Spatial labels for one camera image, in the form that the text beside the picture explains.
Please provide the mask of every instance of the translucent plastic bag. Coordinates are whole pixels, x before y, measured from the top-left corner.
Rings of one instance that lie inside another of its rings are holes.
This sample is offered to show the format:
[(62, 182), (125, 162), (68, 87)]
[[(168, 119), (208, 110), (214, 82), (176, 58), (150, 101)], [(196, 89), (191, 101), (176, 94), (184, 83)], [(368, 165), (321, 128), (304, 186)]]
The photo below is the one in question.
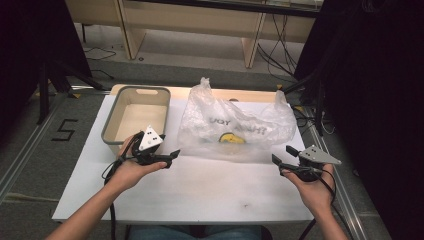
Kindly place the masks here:
[(209, 79), (202, 78), (190, 91), (178, 144), (181, 149), (207, 148), (236, 154), (288, 142), (296, 127), (296, 118), (281, 91), (276, 92), (275, 102), (256, 116), (230, 101), (216, 99)]

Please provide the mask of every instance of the blue jeans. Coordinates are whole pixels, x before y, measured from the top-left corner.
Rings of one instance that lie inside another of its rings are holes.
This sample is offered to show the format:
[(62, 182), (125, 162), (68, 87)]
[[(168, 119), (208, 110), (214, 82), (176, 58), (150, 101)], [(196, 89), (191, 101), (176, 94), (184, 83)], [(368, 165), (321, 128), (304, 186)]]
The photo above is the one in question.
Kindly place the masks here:
[(129, 240), (260, 240), (261, 226), (206, 226), (204, 238), (190, 234), (189, 226), (131, 226)]

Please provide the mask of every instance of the white tabletop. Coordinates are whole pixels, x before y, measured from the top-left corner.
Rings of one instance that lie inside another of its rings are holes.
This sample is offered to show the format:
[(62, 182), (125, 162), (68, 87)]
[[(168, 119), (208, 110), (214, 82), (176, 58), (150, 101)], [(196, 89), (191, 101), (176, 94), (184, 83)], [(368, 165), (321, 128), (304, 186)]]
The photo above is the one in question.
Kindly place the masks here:
[[(84, 145), (80, 158), (64, 190), (55, 221), (69, 218), (102, 186), (101, 175), (115, 160), (102, 141), (101, 131), (115, 96), (106, 96)], [(186, 100), (171, 99), (163, 154), (178, 149), (178, 126)], [(269, 103), (235, 103), (242, 109), (259, 113)], [(299, 130), (286, 143), (305, 149)], [(271, 153), (286, 163), (298, 160), (285, 152), (285, 145), (272, 146), (251, 156), (212, 159), (188, 156), (181, 151), (170, 169), (145, 176), (134, 188), (115, 201), (116, 219), (131, 224), (264, 224), (310, 220), (299, 193), (278, 167)], [(103, 218), (110, 219), (107, 212)]]

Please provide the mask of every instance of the hand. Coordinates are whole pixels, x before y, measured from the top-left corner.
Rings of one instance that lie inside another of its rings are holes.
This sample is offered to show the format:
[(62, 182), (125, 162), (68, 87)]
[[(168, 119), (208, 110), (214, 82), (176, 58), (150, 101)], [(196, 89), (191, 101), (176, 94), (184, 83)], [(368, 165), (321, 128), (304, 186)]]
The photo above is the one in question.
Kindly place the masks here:
[[(323, 169), (333, 174), (333, 165), (325, 164)], [(321, 181), (303, 182), (296, 174), (289, 170), (283, 170), (282, 172), (299, 190), (303, 203), (309, 208), (314, 216), (321, 211), (331, 211), (332, 196)], [(334, 189), (333, 178), (330, 174), (323, 172), (321, 177), (332, 189)]]
[[(118, 157), (122, 155), (125, 148), (130, 143), (133, 136), (127, 138), (122, 145)], [(145, 175), (155, 172), (159, 169), (166, 167), (165, 162), (158, 162), (147, 166), (140, 166), (138, 163), (132, 160), (126, 160), (116, 170), (107, 185), (114, 186), (117, 190), (123, 192), (129, 188), (134, 187), (142, 177)]]

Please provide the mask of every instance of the plastic bin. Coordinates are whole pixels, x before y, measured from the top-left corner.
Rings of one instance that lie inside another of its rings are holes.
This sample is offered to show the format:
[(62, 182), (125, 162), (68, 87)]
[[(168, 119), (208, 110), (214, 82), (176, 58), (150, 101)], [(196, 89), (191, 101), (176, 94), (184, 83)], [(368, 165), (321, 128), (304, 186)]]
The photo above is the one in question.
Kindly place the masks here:
[(161, 87), (126, 86), (119, 90), (102, 131), (102, 139), (117, 154), (125, 139), (151, 125), (165, 132), (171, 92)]

